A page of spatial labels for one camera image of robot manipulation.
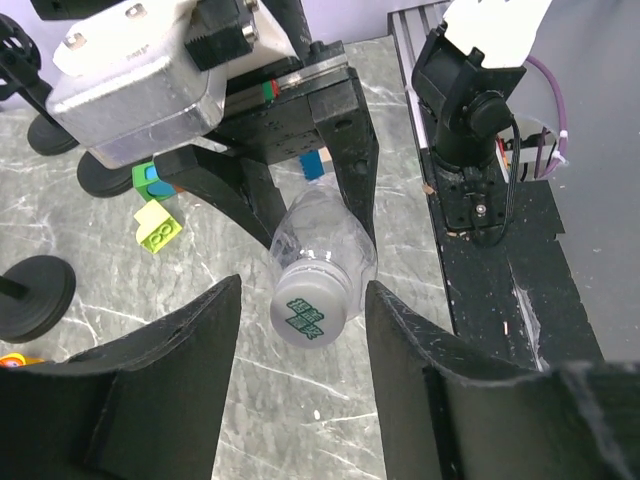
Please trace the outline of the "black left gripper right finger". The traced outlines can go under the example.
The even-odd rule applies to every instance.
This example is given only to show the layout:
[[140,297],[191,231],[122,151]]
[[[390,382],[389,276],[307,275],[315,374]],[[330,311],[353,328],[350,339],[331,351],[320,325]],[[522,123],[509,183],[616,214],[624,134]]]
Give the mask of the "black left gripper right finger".
[[497,359],[411,310],[382,283],[365,320],[391,479],[635,479],[639,367]]

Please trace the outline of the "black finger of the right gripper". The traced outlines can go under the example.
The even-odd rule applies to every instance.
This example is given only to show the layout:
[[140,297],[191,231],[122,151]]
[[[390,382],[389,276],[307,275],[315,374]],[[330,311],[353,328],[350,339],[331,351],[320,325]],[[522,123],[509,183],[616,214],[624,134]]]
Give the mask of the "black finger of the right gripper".
[[375,240],[374,203],[379,142],[357,71],[308,96],[317,132],[332,158],[347,208]]
[[238,224],[265,248],[286,213],[269,168],[203,147],[180,147],[154,158],[158,177],[198,197]]

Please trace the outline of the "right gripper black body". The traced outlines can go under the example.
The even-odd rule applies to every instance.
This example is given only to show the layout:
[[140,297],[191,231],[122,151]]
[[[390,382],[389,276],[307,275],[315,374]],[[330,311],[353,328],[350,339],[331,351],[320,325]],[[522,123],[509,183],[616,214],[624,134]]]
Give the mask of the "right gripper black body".
[[342,43],[312,40],[301,2],[199,1],[185,46],[200,69],[257,62],[227,83],[224,117],[208,135],[221,153],[270,165],[326,147],[308,96],[351,66]]

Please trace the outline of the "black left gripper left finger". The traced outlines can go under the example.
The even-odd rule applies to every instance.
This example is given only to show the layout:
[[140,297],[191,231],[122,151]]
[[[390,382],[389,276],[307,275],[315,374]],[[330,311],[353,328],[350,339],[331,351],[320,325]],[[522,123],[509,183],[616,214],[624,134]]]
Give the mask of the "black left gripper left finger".
[[208,479],[241,279],[62,363],[1,372],[5,479]]

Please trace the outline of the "clear bottle green-print white cap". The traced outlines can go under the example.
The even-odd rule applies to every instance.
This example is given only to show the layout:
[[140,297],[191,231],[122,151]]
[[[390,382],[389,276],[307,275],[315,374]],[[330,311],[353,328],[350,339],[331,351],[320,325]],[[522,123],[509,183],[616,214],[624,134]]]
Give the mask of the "clear bottle green-print white cap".
[[333,343],[364,310],[377,251],[345,205],[336,175],[312,181],[294,199],[270,247],[270,320],[288,343],[317,349]]

